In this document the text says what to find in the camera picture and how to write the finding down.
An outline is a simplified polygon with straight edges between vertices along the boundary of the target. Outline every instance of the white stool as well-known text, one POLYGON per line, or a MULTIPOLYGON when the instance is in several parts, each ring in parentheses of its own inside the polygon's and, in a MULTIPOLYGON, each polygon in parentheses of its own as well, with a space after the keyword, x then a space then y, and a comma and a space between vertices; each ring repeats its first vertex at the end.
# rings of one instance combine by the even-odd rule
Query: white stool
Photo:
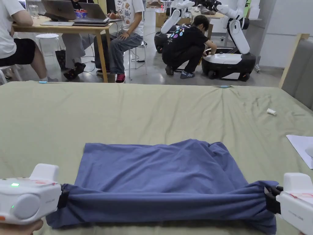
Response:
POLYGON ((17 65, 12 65, 12 66, 4 66, 4 67, 0 67, 0 77, 2 78, 2 84, 7 83, 7 79, 5 78, 4 73, 2 72, 2 70, 7 70, 7 69, 12 69, 14 72, 14 76, 17 78, 17 80, 19 81, 23 81, 19 72, 18 72, 18 67, 17 65))
MULTIPOLYGON (((144 43, 144 41, 141 42, 141 45, 140 46, 143 46, 144 49, 145 49, 145 66, 146 66, 146 74, 147 74, 147 61, 146 61, 146 45, 144 43)), ((128 56, 129 56, 129 71, 128 71, 128 75, 129 75, 129 78, 131 77, 131 50, 129 49, 128 50, 128 56)), ((135 69, 137 69, 137 47, 135 47, 135 69)))
POLYGON ((55 39, 57 41, 57 44, 58 44, 58 49, 61 48, 60 43, 59 43, 59 36, 57 34, 39 34, 36 36, 36 38, 38 38, 39 48, 40 48, 40 51, 43 55, 44 55, 44 52, 42 50, 42 45, 41 45, 42 39, 55 39))

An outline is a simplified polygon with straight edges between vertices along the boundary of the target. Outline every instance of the red shoe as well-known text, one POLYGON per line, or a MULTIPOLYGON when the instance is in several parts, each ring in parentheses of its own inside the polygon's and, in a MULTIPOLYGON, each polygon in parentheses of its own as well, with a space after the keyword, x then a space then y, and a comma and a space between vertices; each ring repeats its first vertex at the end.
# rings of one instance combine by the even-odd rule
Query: red shoe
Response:
POLYGON ((116 77, 116 83, 124 83, 125 81, 125 74, 118 74, 116 77))

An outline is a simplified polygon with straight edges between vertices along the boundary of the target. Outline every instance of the blue cloth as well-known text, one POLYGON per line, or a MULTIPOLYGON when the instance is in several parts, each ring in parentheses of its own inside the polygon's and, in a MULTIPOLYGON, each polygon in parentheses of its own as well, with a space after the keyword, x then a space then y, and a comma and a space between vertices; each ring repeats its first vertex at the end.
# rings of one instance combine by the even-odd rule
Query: blue cloth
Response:
POLYGON ((66 208, 47 216, 52 228, 84 222, 245 220, 276 233, 264 186, 248 184, 222 143, 86 144, 66 208))

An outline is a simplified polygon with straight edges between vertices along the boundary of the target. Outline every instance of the concrete floor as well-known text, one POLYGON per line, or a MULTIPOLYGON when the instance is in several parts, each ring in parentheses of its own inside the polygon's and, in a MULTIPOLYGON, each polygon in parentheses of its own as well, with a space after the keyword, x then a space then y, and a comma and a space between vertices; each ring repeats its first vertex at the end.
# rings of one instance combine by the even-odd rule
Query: concrete floor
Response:
MULTIPOLYGON (((180 79, 180 74, 175 73, 174 76, 168 76, 165 73, 165 64, 162 61, 161 54, 157 53, 154 46, 154 34, 156 31, 159 31, 160 28, 155 28, 155 9, 147 8, 146 10, 146 20, 144 26, 144 40, 147 42, 148 46, 146 48, 146 63, 147 63, 147 75, 145 71, 144 63, 137 63, 138 69, 134 69, 135 63, 131 62, 131 79, 129 78, 129 61, 128 61, 128 52, 125 53, 124 56, 124 66, 126 73, 126 83, 137 83, 137 84, 170 84, 170 85, 202 85, 202 86, 220 86, 220 85, 239 85, 239 86, 273 86, 277 87, 280 77, 283 73, 283 69, 262 69, 258 74, 253 71, 250 79, 247 82, 237 81, 237 80, 210 80, 207 77, 202 75, 201 66, 198 66, 196 69, 196 76, 191 79, 180 79)), ((111 33, 116 32, 116 24, 111 26, 111 33)), ((19 33, 19 37, 29 37, 34 38, 35 34, 30 33, 19 33)), ((212 37, 212 41, 214 41, 217 45, 223 46, 223 42, 221 42, 220 37, 212 37)), ((53 45, 53 42, 50 41, 42 41, 45 61, 48 69, 48 75, 51 78, 57 78, 59 81, 67 81, 67 79, 63 76, 63 72, 61 72, 60 67, 57 63, 56 57, 52 56, 53 51, 56 50, 56 45, 53 45)), ((137 55, 139 56, 139 60, 144 59, 144 49, 137 48, 137 55)), ((135 58, 135 54, 131 53, 131 58, 135 58)), ((96 75, 97 69, 95 69, 95 64, 90 62, 94 60, 93 58, 93 50, 89 47, 86 50, 86 57, 82 58, 82 62, 86 63, 86 68, 83 74, 79 75, 79 77, 73 82, 101 82, 102 77, 96 75)), ((37 75, 31 69, 30 66, 22 66, 20 70, 20 74, 23 80, 38 80, 37 75)), ((114 77, 112 75, 109 76, 109 82, 114 82, 114 77)))

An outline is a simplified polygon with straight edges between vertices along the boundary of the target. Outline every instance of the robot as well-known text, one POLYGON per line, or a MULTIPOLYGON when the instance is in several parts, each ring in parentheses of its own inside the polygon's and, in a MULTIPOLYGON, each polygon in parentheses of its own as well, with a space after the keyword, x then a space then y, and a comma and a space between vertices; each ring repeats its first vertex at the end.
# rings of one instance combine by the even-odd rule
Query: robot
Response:
MULTIPOLYGON (((0 179, 0 223, 31 224, 66 207, 69 192, 57 182, 59 167, 38 164, 29 178, 0 179)), ((308 175, 286 173, 284 187, 264 189, 266 209, 313 235, 313 184, 308 175)))
POLYGON ((250 46, 242 32, 249 26, 249 19, 243 17, 246 0, 238 0, 235 10, 223 6, 216 0, 203 0, 201 3, 209 10, 224 14, 223 27, 235 44, 235 48, 218 48, 216 54, 209 55, 211 49, 206 51, 207 55, 202 60, 203 73, 210 79, 230 78, 247 81, 256 63, 256 57, 250 54, 250 46))
POLYGON ((188 7, 192 7, 195 3, 192 1, 174 0, 170 7, 170 17, 161 27, 161 31, 154 36, 154 44, 158 53, 162 53, 163 45, 166 43, 170 35, 177 29, 176 24, 185 16, 188 7))

